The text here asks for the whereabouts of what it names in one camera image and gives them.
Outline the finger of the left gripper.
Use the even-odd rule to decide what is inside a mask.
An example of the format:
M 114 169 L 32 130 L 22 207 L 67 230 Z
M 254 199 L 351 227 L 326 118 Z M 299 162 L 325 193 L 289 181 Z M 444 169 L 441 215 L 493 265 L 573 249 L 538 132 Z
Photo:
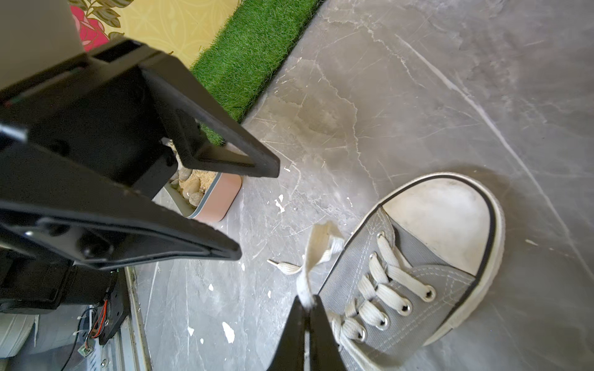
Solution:
M 178 59 L 158 54 L 140 63 L 139 69 L 183 166 L 279 176 L 279 158 L 239 125 Z

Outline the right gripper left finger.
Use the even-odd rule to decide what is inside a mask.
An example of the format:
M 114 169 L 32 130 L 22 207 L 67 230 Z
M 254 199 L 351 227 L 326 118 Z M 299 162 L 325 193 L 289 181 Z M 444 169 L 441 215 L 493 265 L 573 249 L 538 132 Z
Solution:
M 303 371 L 305 334 L 309 317 L 298 297 L 295 297 L 279 344 L 268 371 Z

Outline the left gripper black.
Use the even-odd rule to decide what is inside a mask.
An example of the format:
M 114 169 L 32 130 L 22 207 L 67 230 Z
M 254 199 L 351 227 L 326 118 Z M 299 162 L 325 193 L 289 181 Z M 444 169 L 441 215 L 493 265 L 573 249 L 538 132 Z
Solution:
M 2 92 L 2 312 L 97 303 L 119 267 L 241 258 L 224 233 L 152 201 L 177 169 L 139 69 L 157 54 L 112 42 Z

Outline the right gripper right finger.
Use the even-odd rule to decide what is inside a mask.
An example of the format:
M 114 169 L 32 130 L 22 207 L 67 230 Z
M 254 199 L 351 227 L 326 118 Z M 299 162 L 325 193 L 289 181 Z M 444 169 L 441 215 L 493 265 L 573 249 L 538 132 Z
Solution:
M 309 369 L 345 371 L 321 298 L 313 298 L 314 305 L 308 311 Z

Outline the white shoelace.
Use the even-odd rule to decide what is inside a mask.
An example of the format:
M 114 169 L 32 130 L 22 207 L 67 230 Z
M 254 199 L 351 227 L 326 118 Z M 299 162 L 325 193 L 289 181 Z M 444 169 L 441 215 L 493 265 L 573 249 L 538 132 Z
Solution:
M 325 310 L 339 353 L 346 352 L 363 370 L 380 368 L 363 348 L 371 338 L 371 330 L 387 331 L 392 324 L 389 312 L 395 312 L 400 317 L 412 314 L 412 302 L 397 293 L 393 284 L 400 284 L 426 303 L 432 303 L 437 298 L 433 286 L 423 284 L 410 275 L 410 264 L 400 250 L 391 246 L 384 233 L 377 235 L 377 245 L 379 251 L 372 253 L 369 260 L 369 275 L 363 276 L 357 283 L 359 295 L 346 303 L 342 315 Z M 268 263 L 284 275 L 297 275 L 297 297 L 308 313 L 316 295 L 312 292 L 309 273 L 344 249 L 345 241 L 337 226 L 326 222 L 313 226 L 302 264 L 273 260 Z

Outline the grey canvas sneaker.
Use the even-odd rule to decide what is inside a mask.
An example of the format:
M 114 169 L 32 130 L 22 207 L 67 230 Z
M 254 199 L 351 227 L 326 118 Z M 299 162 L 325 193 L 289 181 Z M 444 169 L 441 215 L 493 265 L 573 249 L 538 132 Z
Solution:
M 459 173 L 428 174 L 400 186 L 370 210 L 340 252 L 320 289 L 328 312 L 342 315 L 359 295 L 357 283 L 370 273 L 379 233 L 400 250 L 410 275 L 437 294 L 426 303 L 393 284 L 412 302 L 412 314 L 389 312 L 390 328 L 371 330 L 363 348 L 378 370 L 395 370 L 462 324 L 483 301 L 501 266 L 505 217 L 485 185 Z M 363 370 L 346 352 L 340 356 L 347 369 Z

